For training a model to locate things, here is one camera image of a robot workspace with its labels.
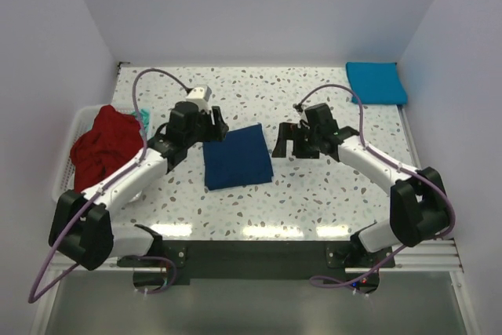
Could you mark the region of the dark blue t shirt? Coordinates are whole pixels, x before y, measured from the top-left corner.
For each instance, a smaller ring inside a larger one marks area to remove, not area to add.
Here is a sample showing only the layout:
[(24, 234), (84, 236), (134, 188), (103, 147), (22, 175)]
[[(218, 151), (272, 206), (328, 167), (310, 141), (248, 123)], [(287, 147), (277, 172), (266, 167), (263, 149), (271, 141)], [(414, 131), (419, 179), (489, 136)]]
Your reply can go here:
[(227, 133), (224, 141), (205, 142), (205, 186), (210, 191), (272, 182), (271, 157), (260, 123)]

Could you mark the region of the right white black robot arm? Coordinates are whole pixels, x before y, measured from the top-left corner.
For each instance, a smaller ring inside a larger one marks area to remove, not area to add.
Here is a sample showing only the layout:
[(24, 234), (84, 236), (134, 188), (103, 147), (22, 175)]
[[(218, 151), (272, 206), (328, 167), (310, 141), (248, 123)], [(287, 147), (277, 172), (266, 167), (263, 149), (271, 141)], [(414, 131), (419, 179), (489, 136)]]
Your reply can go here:
[(296, 109), (300, 121), (279, 124), (272, 157), (285, 157), (291, 141), (294, 157), (317, 159), (326, 155), (359, 171), (390, 198), (387, 220), (350, 237), (341, 254), (345, 264), (368, 266), (384, 249), (414, 247), (454, 226), (456, 218), (437, 170), (406, 165), (365, 142), (358, 130), (338, 126), (327, 104)]

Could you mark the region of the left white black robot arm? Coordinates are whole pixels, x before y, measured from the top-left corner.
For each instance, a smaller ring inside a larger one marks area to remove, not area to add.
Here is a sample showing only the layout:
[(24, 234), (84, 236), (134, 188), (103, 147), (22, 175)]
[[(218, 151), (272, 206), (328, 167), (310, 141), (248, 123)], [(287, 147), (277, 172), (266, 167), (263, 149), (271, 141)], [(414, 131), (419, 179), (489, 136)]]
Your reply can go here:
[(111, 257), (136, 257), (145, 266), (163, 257), (162, 236), (141, 224), (119, 227), (113, 217), (143, 189), (170, 173), (197, 143), (224, 140), (228, 125), (217, 106), (193, 100), (175, 104), (134, 158), (98, 184), (82, 192), (68, 190), (58, 199), (49, 245), (92, 271)]

